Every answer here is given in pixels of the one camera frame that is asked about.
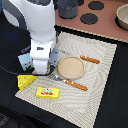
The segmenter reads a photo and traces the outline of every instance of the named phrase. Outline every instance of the striped placemat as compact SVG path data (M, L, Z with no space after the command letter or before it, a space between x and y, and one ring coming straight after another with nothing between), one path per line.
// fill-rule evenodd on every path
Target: striped placemat
M58 47L59 50L100 60L100 64L84 61L86 67L85 74L81 78L74 80L74 82L87 86L88 90L82 91L64 82L39 76L23 91L18 91L16 97L56 114L81 128L92 128L112 64L116 45L61 32L56 47ZM66 56L66 54L60 52L59 60ZM38 87L59 88L59 99L36 98Z

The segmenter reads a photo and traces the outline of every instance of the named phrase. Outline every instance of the dark bowl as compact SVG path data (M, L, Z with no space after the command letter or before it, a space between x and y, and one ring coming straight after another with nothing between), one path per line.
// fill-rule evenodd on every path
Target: dark bowl
M78 12L78 1L77 0L59 0L58 12L60 17L64 19L74 18Z

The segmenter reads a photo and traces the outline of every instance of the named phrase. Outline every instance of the dark countertop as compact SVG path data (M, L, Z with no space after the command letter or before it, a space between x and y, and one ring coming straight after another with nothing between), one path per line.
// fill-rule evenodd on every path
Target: dark countertop
M128 44L55 26L86 38L117 44L117 50L107 79L94 128L128 128ZM10 25L0 14L0 66L12 72L23 72L18 55L30 46L30 35ZM17 76L0 68L0 112L2 106L30 117L39 118L53 128L78 128L68 121L15 97L18 91Z

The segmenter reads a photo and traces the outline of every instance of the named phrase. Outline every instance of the yellow object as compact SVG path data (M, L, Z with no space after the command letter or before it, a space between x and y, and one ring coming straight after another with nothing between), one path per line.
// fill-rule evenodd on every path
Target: yellow object
M38 87L36 97L58 99L59 98L59 89Z
M20 90L23 90L27 87L33 80L35 80L37 76L33 75L18 75L18 87Z

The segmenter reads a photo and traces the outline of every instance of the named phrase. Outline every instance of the gray bowl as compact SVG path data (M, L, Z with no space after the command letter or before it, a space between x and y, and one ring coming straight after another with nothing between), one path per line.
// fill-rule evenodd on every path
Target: gray bowl
M58 12L60 17L64 19L74 18L78 12L78 1L77 0L59 0Z
M122 28L128 30L128 4L117 9L118 22Z

